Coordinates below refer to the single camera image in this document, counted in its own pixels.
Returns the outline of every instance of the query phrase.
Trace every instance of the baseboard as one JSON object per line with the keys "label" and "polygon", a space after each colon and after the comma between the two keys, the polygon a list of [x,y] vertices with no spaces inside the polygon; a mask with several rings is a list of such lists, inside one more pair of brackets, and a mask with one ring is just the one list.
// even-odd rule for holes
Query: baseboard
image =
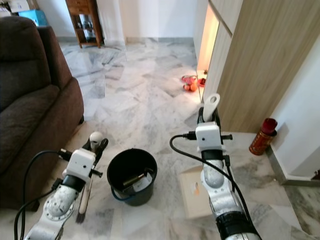
{"label": "baseboard", "polygon": [[175,43],[175,44],[193,44],[192,37],[127,37],[126,43]]}
{"label": "baseboard", "polygon": [[280,183],[280,185],[285,186],[302,186],[302,187],[320,187],[320,180],[292,180],[287,179],[284,172],[282,171],[282,168],[279,164],[279,161],[277,157],[275,156],[275,153],[273,149],[269,146],[266,149],[266,155],[269,158],[271,167],[274,171],[275,178]]}
{"label": "baseboard", "polygon": [[77,37],[76,36],[57,36],[56,39],[58,39],[59,43],[77,43]]}

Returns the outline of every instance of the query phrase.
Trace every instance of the brush handle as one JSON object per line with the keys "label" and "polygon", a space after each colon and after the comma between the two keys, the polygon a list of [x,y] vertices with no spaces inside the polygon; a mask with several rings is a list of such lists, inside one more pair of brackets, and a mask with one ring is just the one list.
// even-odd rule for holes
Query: brush handle
{"label": "brush handle", "polygon": [[81,202],[80,202],[80,206],[79,206],[79,214],[84,214],[87,211],[87,207],[88,207],[88,202],[89,202],[89,197],[90,197],[90,192],[91,192],[91,187],[92,187],[92,182],[93,179],[91,178],[90,180],[90,184],[89,185],[85,185],[83,192],[82,192],[82,196],[81,196]]}

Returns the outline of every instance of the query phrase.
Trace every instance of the marble floor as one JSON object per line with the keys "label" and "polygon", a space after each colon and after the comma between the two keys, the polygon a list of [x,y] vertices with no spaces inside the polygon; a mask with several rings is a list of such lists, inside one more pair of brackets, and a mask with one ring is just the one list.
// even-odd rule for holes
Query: marble floor
{"label": "marble floor", "polygon": [[[197,92],[184,92],[180,77],[195,74],[192,44],[144,42],[126,49],[107,46],[79,49],[61,44],[67,63],[80,84],[86,122],[66,146],[80,148],[93,131],[109,139],[97,168],[83,224],[77,213],[67,221],[63,240],[219,240],[212,216],[187,219],[179,173],[199,165],[173,152],[169,139],[196,126],[200,105]],[[254,156],[248,146],[250,133],[234,133],[225,145],[234,177],[247,201],[253,222],[264,240],[320,240],[320,191],[317,188],[280,186],[266,155]],[[176,145],[197,154],[194,141],[177,139]],[[150,201],[131,207],[115,200],[107,182],[107,168],[115,155],[128,148],[150,152],[158,174]],[[59,161],[47,188],[59,177],[66,163]],[[16,211],[0,211],[0,239],[13,239]],[[41,215],[28,212],[28,230]]]}

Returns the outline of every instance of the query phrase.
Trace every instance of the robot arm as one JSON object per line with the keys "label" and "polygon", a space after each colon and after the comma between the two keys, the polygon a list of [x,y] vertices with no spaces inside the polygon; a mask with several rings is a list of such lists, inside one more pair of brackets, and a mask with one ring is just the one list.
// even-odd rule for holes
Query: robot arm
{"label": "robot arm", "polygon": [[[198,151],[203,160],[211,163],[225,173],[225,149],[221,136],[217,105],[220,96],[213,94],[199,111],[198,125],[195,129]],[[209,203],[222,240],[260,240],[255,227],[249,223],[238,196],[231,191],[230,181],[209,165],[204,164],[201,182],[209,195]]]}
{"label": "robot arm", "polygon": [[63,171],[64,179],[56,192],[43,206],[39,221],[25,236],[25,240],[59,240],[63,226],[75,209],[75,200],[86,184],[90,184],[92,174],[102,176],[95,170],[108,140],[102,140],[101,133],[94,132],[88,142],[73,153],[64,151],[65,160],[69,161]]}

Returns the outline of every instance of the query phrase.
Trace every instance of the bucket handle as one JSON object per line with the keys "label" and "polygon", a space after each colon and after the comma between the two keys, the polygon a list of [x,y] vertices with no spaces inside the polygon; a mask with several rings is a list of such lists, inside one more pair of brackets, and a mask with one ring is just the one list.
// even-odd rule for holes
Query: bucket handle
{"label": "bucket handle", "polygon": [[111,193],[112,193],[113,197],[115,199],[117,199],[118,201],[127,201],[127,200],[129,200],[129,199],[131,199],[131,198],[133,198],[135,196],[135,195],[130,195],[130,196],[126,197],[126,198],[120,198],[120,197],[118,197],[116,195],[115,190],[114,190],[113,187],[111,187]]}

